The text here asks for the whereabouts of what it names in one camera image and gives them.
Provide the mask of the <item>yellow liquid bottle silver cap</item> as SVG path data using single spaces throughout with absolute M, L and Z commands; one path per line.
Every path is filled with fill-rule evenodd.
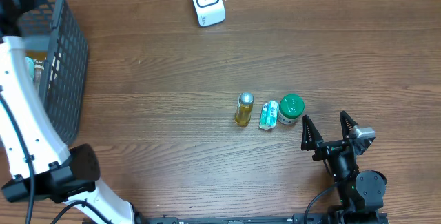
M 243 92 L 238 97 L 238 105 L 235 112 L 235 122 L 239 126 L 247 126 L 251 119 L 254 96 L 250 92 Z

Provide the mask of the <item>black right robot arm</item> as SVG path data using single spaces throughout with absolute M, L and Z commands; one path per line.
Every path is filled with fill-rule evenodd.
M 303 215 L 295 218 L 301 223 L 388 223 L 387 215 L 378 210 L 384 206 L 387 178 L 375 170 L 360 171 L 357 158 L 367 151 L 376 138 L 375 130 L 362 127 L 345 111 L 340 113 L 342 138 L 326 142 L 313 121 L 302 118 L 301 149 L 313 151 L 312 159 L 322 161 L 333 179 L 333 185 L 315 196 Z M 311 214 L 314 203 L 336 190 L 338 205 L 324 214 Z

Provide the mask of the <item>teal white tissue packet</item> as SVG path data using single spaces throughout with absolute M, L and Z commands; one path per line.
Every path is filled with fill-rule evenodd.
M 262 130 L 270 130 L 276 127 L 278 117 L 278 102 L 269 101 L 262 106 L 259 128 Z

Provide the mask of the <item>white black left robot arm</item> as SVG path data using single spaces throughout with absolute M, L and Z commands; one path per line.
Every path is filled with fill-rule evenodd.
M 11 203 L 50 199 L 93 223 L 142 223 L 101 178 L 88 144 L 74 146 L 88 42 L 66 0 L 1 0 L 1 141 Z

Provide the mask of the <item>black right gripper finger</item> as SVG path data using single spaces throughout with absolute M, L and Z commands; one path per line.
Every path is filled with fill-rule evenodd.
M 307 115 L 304 115 L 302 118 L 301 150 L 315 150 L 322 142 L 323 138 L 313 121 Z
M 345 111 L 340 112 L 340 124 L 344 139 L 348 138 L 350 131 L 358 125 Z

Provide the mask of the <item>green lid white jar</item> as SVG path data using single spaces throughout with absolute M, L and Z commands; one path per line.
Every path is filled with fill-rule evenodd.
M 303 99 L 297 94 L 285 95 L 278 105 L 278 121 L 284 125 L 293 125 L 305 110 Z

